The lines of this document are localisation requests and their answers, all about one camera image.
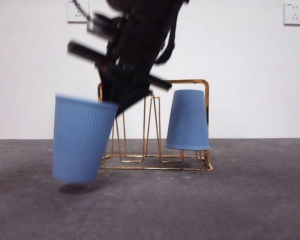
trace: ribbed cup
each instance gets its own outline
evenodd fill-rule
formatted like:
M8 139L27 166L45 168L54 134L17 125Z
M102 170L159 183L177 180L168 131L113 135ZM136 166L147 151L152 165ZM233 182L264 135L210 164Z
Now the ribbed cup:
M205 93L184 89L174 92L166 147L180 150L208 150Z
M53 175L68 184L96 179L118 106L55 97Z

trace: electrical socket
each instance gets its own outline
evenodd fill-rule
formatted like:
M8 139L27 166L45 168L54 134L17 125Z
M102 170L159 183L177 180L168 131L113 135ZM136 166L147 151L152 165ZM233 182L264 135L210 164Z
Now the electrical socket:
M79 6L86 12L89 12L88 0L77 0ZM87 18L78 10L73 0L67 0L66 2L66 17L68 23L86 23Z
M284 3L284 25L300 25L300 2Z

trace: white wall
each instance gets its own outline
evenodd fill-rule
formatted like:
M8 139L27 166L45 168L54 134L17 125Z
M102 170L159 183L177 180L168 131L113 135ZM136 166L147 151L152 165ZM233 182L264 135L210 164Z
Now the white wall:
M300 138L300 26L283 26L283 3L191 0L181 9L172 58L152 72L210 83L211 138ZM106 0L90 0L90 10L116 15ZM51 139L56 93L96 97L98 73L67 55L71 39L107 45L67 23L65 0L0 0L0 139ZM142 111L126 113L129 138L142 137ZM162 118L164 136L169 108Z

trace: robotic arm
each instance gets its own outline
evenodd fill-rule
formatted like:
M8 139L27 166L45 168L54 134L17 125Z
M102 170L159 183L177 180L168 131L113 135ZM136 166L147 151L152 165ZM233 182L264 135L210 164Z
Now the robotic arm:
M165 63L174 49L177 17L189 0L107 0L122 16L109 19L95 13L87 17L87 31L108 40L106 55L70 42L68 52L93 61L102 82L102 100L119 105L117 115L145 96L150 85L165 90L171 84L150 75L154 64ZM169 35L166 49L165 39Z

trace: gray floor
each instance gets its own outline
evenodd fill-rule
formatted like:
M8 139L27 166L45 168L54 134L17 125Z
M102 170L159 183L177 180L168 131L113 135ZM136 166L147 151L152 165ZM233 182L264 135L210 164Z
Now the gray floor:
M52 141L0 140L0 240L300 240L300 139L213 139L211 172L52 177Z

